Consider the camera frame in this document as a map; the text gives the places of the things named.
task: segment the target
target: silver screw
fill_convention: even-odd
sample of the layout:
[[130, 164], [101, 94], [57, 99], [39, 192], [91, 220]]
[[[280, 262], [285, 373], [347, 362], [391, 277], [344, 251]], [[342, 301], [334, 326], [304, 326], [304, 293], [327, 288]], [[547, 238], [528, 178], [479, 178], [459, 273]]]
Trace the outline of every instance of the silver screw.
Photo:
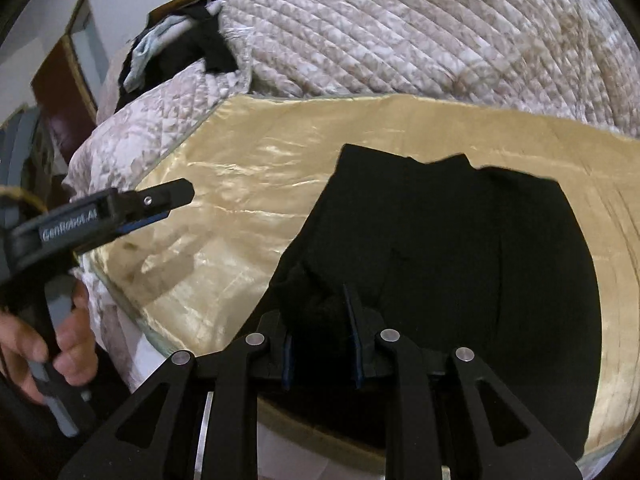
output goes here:
[[387, 343], [395, 343], [400, 339], [400, 333], [398, 330], [394, 330], [393, 328], [385, 328], [380, 332], [380, 337]]
[[456, 350], [456, 357], [465, 363], [469, 361], [473, 361], [476, 354], [471, 348], [467, 348], [466, 346], [461, 346]]
[[246, 343], [251, 346], [259, 346], [264, 343], [264, 336], [260, 332], [254, 332], [244, 338]]
[[185, 352], [184, 350], [180, 350], [171, 356], [171, 362], [174, 365], [182, 366], [187, 364], [191, 360], [191, 354], [189, 352]]

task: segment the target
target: black fabric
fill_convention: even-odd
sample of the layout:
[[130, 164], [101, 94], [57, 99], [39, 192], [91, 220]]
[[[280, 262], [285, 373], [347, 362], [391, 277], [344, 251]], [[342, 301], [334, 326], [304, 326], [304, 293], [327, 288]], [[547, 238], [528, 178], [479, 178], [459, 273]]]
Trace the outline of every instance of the black fabric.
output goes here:
[[[241, 333], [279, 308], [294, 335], [296, 379], [346, 384], [343, 283], [418, 345], [472, 348], [574, 459], [582, 455], [600, 372], [600, 303], [558, 183], [475, 170], [464, 155], [421, 164], [346, 145]], [[383, 447], [379, 399], [313, 389], [275, 401]]]
[[[91, 391], [90, 404], [98, 420], [105, 421], [130, 394], [107, 352], [98, 345], [95, 348], [98, 373], [87, 388]], [[29, 462], [37, 465], [46, 478], [56, 478], [88, 437], [62, 435], [48, 408], [29, 402], [20, 390], [6, 381], [0, 381], [0, 421], [4, 430], [20, 444]]]
[[143, 88], [127, 92], [124, 80], [131, 67], [133, 49], [148, 33], [144, 30], [135, 40], [124, 62], [123, 70], [118, 78], [120, 99], [116, 111], [140, 97], [159, 84], [168, 81], [195, 61], [204, 58], [205, 70], [208, 73], [226, 73], [238, 70], [236, 58], [226, 46], [225, 38], [220, 34], [218, 15], [211, 16], [206, 9], [208, 0], [198, 0], [194, 4], [174, 12], [180, 16], [189, 16], [197, 24], [185, 31], [173, 43], [169, 44], [157, 56], [149, 60], [145, 68], [145, 84]]

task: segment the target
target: quilted bedspread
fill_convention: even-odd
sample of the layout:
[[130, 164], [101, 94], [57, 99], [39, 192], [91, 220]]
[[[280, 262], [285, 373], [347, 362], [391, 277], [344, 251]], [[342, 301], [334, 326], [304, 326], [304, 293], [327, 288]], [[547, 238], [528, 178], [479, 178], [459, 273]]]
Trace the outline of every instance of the quilted bedspread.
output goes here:
[[[101, 117], [71, 160], [77, 197], [134, 187], [220, 100], [249, 91], [408, 92], [640, 136], [640, 51], [607, 0], [223, 0], [220, 24], [239, 70], [194, 63]], [[98, 339], [135, 388], [149, 372], [138, 343], [97, 277], [82, 278]]]

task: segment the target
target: shiny gold fabric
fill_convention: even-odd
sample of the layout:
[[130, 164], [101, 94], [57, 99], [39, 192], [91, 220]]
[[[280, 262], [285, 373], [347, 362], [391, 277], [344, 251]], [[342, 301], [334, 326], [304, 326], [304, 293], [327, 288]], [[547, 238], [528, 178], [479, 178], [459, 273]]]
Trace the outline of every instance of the shiny gold fabric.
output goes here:
[[421, 162], [463, 152], [476, 167], [560, 183], [593, 255], [602, 304], [586, 452], [628, 431], [639, 409], [640, 142], [583, 124], [405, 95], [237, 96], [140, 184], [188, 178], [193, 203], [95, 251], [95, 267], [165, 352], [220, 350], [263, 294], [345, 142]]

